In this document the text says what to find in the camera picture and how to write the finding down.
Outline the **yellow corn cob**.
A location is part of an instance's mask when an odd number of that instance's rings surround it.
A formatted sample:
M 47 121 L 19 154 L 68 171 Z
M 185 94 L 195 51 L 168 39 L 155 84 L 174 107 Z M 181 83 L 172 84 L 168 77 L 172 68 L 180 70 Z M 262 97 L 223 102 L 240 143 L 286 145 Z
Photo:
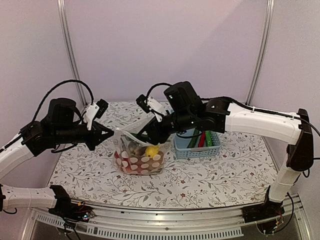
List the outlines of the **yellow corn cob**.
M 149 158 L 153 158 L 155 155 L 159 153 L 159 146 L 148 146 L 145 150 L 145 155 Z

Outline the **light blue plastic basket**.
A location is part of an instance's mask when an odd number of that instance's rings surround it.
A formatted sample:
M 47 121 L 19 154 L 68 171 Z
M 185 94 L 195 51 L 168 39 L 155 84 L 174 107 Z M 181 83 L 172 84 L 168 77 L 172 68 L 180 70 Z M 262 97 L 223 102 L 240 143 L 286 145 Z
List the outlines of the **light blue plastic basket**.
M 204 158 L 213 157 L 219 154 L 221 149 L 221 142 L 216 132 L 210 132 L 210 140 L 204 140 L 203 146 L 198 147 L 201 137 L 198 136 L 194 147 L 189 147 L 190 142 L 193 140 L 189 138 L 194 133 L 193 129 L 189 129 L 184 133 L 181 138 L 177 135 L 174 136 L 175 155 L 177 159 L 192 159 L 192 158 Z

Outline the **clear zip top bag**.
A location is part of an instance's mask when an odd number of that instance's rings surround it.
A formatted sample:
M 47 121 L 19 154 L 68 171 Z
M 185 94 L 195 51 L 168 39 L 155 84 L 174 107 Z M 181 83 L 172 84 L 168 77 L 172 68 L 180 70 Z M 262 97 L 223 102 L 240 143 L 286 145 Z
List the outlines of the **clear zip top bag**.
M 129 157 L 146 156 L 146 148 L 149 146 L 159 146 L 159 152 L 148 162 L 150 167 L 147 175 L 160 174 L 164 167 L 166 157 L 170 153 L 171 141 L 167 140 L 165 143 L 152 145 L 147 142 L 142 142 L 136 139 L 131 133 L 138 134 L 138 132 L 151 120 L 150 116 L 137 120 L 127 126 L 117 127 L 113 136 L 113 144 L 115 151 L 119 154 L 126 151 Z

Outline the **red cherry tomato cluster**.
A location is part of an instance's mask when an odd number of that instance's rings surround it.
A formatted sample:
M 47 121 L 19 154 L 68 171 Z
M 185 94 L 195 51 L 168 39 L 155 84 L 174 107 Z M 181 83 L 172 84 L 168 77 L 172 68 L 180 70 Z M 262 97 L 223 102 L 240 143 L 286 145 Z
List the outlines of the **red cherry tomato cluster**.
M 147 175 L 151 160 L 148 156 L 129 156 L 126 151 L 114 152 L 115 164 L 123 173 L 130 175 Z

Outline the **dark green chili pepper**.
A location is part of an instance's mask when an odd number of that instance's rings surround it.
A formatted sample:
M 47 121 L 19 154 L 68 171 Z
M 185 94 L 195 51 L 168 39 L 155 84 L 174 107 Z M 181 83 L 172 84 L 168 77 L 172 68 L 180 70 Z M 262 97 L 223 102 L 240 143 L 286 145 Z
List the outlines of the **dark green chili pepper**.
M 149 143 L 150 139 L 146 134 L 137 134 L 137 133 L 131 133 L 132 136 L 134 136 L 136 139 L 138 139 L 141 142 Z

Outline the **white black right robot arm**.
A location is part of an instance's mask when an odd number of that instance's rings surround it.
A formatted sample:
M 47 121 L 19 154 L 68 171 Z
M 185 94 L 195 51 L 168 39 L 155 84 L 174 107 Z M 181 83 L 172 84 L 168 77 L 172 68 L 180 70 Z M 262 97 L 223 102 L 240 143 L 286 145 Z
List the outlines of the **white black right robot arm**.
M 189 129 L 217 133 L 235 132 L 259 135 L 287 143 L 287 160 L 282 164 L 275 181 L 269 187 L 266 201 L 259 206 L 262 218 L 269 218 L 278 210 L 287 192 L 302 172 L 314 163 L 315 127 L 308 112 L 282 113 L 248 106 L 227 97 L 201 98 L 188 81 L 166 84 L 163 92 L 172 113 L 150 96 L 140 96 L 136 102 L 154 118 L 142 129 L 153 144 L 164 143 L 170 135 Z

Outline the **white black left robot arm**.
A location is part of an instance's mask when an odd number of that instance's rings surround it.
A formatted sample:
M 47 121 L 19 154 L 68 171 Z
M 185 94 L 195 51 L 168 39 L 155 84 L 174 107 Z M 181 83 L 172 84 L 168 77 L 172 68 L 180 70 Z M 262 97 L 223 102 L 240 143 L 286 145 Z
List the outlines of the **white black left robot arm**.
M 69 98 L 56 98 L 49 102 L 48 112 L 41 121 L 28 123 L 0 150 L 0 176 L 3 178 L 22 163 L 39 156 L 46 150 L 59 153 L 60 145 L 85 144 L 90 151 L 112 137 L 114 132 L 98 123 L 108 108 L 100 99 L 81 113 L 76 102 Z M 48 208 L 49 213 L 70 217 L 82 212 L 61 185 L 46 188 L 15 188 L 0 186 L 0 209 Z

